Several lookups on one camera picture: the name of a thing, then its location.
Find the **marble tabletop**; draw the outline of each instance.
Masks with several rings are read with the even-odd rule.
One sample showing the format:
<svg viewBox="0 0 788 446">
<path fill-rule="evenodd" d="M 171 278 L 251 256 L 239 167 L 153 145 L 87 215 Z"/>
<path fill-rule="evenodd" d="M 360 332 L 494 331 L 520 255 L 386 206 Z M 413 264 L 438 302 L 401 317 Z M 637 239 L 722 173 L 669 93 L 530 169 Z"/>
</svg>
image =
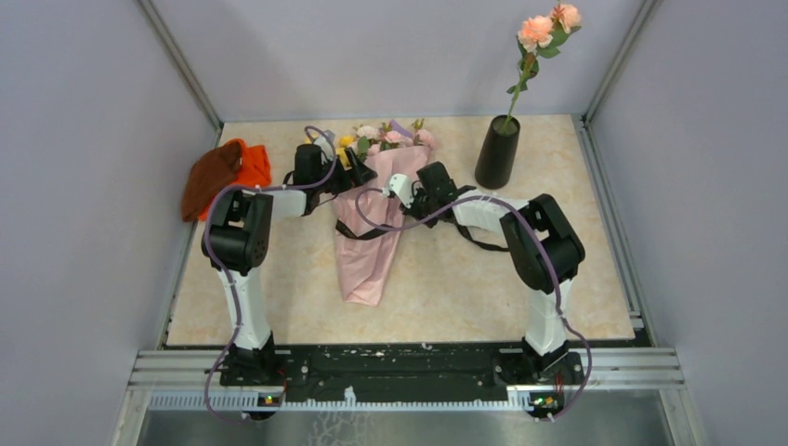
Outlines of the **marble tabletop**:
<svg viewBox="0 0 788 446">
<path fill-rule="evenodd" d="M 572 286 L 569 320 L 589 339 L 631 339 L 634 332 L 583 155 L 569 115 L 527 115 L 510 182 L 496 192 L 531 199 L 553 195 L 585 246 Z M 304 125 L 337 136 L 382 119 L 226 124 L 221 143 L 264 144 L 274 184 L 293 168 Z M 413 118 L 398 119 L 403 125 Z M 427 118 L 425 128 L 458 186 L 473 170 L 491 117 Z M 487 252 L 451 225 L 404 232 L 377 307 L 345 303 L 339 290 L 331 206 L 271 226 L 260 280 L 278 344 L 509 341 L 525 335 L 529 296 L 508 254 Z M 167 345 L 217 345 L 230 338 L 230 316 L 217 273 L 200 252 L 196 228 L 169 327 Z"/>
</svg>

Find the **metal floor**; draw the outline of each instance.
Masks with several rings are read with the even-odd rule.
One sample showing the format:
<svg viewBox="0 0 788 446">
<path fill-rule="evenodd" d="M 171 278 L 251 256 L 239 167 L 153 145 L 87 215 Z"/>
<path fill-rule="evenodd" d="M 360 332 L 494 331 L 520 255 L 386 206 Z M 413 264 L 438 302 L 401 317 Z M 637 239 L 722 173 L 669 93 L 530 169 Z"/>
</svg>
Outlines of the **metal floor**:
<svg viewBox="0 0 788 446">
<path fill-rule="evenodd" d="M 231 426 L 203 411 L 148 411 L 138 445 L 665 445 L 657 391 L 588 392 L 554 425 L 525 413 L 277 413 Z"/>
</svg>

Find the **pink flower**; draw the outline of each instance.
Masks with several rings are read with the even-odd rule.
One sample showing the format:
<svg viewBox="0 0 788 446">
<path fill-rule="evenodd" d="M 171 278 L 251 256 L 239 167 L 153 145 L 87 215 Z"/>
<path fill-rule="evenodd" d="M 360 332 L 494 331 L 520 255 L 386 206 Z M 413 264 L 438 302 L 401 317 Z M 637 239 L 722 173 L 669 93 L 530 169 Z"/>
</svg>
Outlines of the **pink flower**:
<svg viewBox="0 0 788 446">
<path fill-rule="evenodd" d="M 391 130 L 390 132 L 386 133 L 384 139 L 389 144 L 399 144 L 401 142 L 405 142 L 407 138 L 397 130 Z"/>
<path fill-rule="evenodd" d="M 369 156 L 373 156 L 373 155 L 377 155 L 378 153 L 380 153 L 380 144 L 373 144 L 367 150 L 367 156 L 368 157 Z"/>
<path fill-rule="evenodd" d="M 522 29 L 519 30 L 519 42 L 529 53 L 536 51 L 538 44 L 542 48 L 550 45 L 553 41 L 553 20 L 545 16 L 536 16 L 522 22 Z"/>
<path fill-rule="evenodd" d="M 430 149 L 435 149 L 435 137 L 433 137 L 431 133 L 422 128 L 416 132 L 416 136 L 419 138 L 419 143 L 421 145 L 427 146 Z"/>
<path fill-rule="evenodd" d="M 371 125 L 362 125 L 356 130 L 356 136 L 359 138 L 367 137 L 367 139 L 378 139 L 379 131 Z"/>
<path fill-rule="evenodd" d="M 580 11 L 572 5 L 558 5 L 550 13 L 550 19 L 561 24 L 565 33 L 569 33 L 573 26 L 580 26 L 583 16 Z"/>
</svg>

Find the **black vase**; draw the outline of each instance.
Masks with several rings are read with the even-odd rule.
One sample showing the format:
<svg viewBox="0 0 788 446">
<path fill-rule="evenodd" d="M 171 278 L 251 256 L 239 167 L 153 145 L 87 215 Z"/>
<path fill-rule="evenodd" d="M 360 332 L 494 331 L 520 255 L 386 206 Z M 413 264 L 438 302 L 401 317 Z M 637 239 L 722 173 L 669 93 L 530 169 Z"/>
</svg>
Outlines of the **black vase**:
<svg viewBox="0 0 788 446">
<path fill-rule="evenodd" d="M 512 118 L 509 123 L 513 123 L 517 130 L 512 135 L 502 135 L 496 128 L 505 119 L 505 115 L 495 116 L 492 119 L 490 128 L 487 129 L 487 136 L 484 137 L 484 144 L 481 145 L 479 160 L 476 162 L 474 177 L 485 189 L 500 189 L 512 176 L 519 139 L 519 121 Z"/>
</svg>

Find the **metal corner post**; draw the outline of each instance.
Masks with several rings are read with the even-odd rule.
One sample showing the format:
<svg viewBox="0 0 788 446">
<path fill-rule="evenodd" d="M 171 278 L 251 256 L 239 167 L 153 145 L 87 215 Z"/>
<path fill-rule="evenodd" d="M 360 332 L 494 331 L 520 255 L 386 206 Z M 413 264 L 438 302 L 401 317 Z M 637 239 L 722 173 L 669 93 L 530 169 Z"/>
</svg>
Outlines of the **metal corner post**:
<svg viewBox="0 0 788 446">
<path fill-rule="evenodd" d="M 591 186 L 597 197 L 599 213 L 611 246 L 613 261 L 619 273 L 621 285 L 624 288 L 624 296 L 626 297 L 630 314 L 634 316 L 633 320 L 640 319 L 642 321 L 645 325 L 646 333 L 649 334 L 651 343 L 659 347 L 658 336 L 651 323 L 648 308 L 643 298 L 640 279 L 637 276 L 637 269 L 633 265 L 626 232 L 616 208 L 615 198 L 605 172 L 604 163 L 598 152 L 596 140 L 580 115 L 573 115 L 572 120 L 575 133 L 577 133 L 577 138 L 580 142 L 580 150 L 583 153 L 585 168 L 588 171 Z"/>
<path fill-rule="evenodd" d="M 597 93 L 591 98 L 591 103 L 588 104 L 588 110 L 583 113 L 583 120 L 587 125 L 591 125 L 591 123 L 594 122 L 599 108 L 602 106 L 605 99 L 607 99 L 613 84 L 616 79 L 618 79 L 626 61 L 632 54 L 637 38 L 640 36 L 640 33 L 649 20 L 653 17 L 654 11 L 656 11 L 663 2 L 663 0 L 642 1 L 643 3 L 640 5 L 640 10 L 637 12 L 635 20 L 633 20 L 632 24 L 629 26 L 629 31 L 626 32 L 624 41 L 621 43 L 618 51 L 616 51 L 615 58 L 608 68 L 608 71 L 605 73 L 605 77 L 602 79 L 602 84 L 599 86 L 599 89 L 597 89 Z"/>
<path fill-rule="evenodd" d="M 211 125 L 216 129 L 217 133 L 221 132 L 224 123 L 219 119 L 216 109 L 214 109 L 208 95 L 205 93 L 205 90 L 203 90 L 203 86 L 200 85 L 197 76 L 183 56 L 183 52 L 177 45 L 172 33 L 170 33 L 167 28 L 166 23 L 164 23 L 164 19 L 153 3 L 153 0 L 135 0 L 135 3 L 137 3 L 140 12 L 151 25 L 151 29 L 162 44 L 164 52 L 167 53 L 170 61 L 172 61 L 173 66 L 183 80 L 184 85 L 189 89 L 194 101 L 197 102 L 197 105 L 203 111 Z"/>
</svg>

